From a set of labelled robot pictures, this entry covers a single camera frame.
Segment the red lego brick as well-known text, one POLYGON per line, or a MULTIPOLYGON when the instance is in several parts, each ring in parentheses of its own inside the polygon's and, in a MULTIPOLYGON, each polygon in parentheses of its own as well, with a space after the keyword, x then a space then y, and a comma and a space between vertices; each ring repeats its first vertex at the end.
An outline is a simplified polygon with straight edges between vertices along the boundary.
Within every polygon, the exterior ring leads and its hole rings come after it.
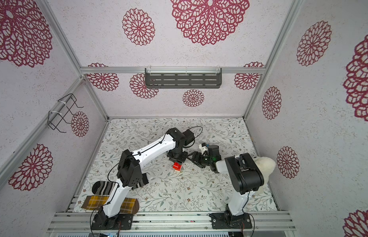
POLYGON ((177 172, 181 172, 182 170, 182 165, 180 163, 174 163, 173 164, 173 169, 177 172))

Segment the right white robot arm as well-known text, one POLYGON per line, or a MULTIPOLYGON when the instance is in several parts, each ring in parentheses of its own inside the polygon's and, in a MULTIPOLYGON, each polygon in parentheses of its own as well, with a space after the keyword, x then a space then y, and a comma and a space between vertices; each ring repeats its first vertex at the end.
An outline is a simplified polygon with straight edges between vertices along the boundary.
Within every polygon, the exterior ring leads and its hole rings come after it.
POLYGON ((222 158, 217 145, 200 145, 188 159, 200 168, 210 167, 214 173, 228 174, 234 193, 226 206, 229 216, 244 214, 250 197, 264 185, 264 176, 249 153, 222 158))

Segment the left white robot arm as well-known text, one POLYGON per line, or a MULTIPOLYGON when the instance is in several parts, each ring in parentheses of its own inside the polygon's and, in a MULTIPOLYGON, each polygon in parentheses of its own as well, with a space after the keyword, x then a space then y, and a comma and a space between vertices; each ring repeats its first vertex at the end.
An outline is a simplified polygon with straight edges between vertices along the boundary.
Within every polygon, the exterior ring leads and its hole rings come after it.
POLYGON ((123 151, 117 164, 117 180, 107 203, 98 215, 106 219, 119 214, 122 203, 132 187, 142 180, 143 168, 156 157, 167 153, 170 161, 182 165, 188 158, 185 148, 195 141, 194 133, 188 129, 180 132, 177 128, 168 129, 165 134, 151 144, 135 151, 123 151))

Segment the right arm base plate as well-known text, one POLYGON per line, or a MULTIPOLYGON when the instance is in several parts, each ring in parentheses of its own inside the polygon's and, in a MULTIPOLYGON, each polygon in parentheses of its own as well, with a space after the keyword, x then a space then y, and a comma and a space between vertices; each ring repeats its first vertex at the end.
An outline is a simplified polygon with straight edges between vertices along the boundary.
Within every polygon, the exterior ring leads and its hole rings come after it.
POLYGON ((231 215, 228 211, 224 213, 211 213, 213 229, 252 229, 252 221, 248 213, 243 213, 238 216, 231 215))

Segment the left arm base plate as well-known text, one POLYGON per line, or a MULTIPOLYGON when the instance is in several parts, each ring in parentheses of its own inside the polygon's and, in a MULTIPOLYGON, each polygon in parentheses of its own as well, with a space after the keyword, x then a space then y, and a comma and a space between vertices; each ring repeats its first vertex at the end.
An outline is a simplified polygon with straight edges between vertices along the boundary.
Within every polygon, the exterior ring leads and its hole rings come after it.
POLYGON ((91 224, 92 230, 130 230, 133 223, 132 214, 118 214, 107 218, 105 214, 97 213, 91 224))

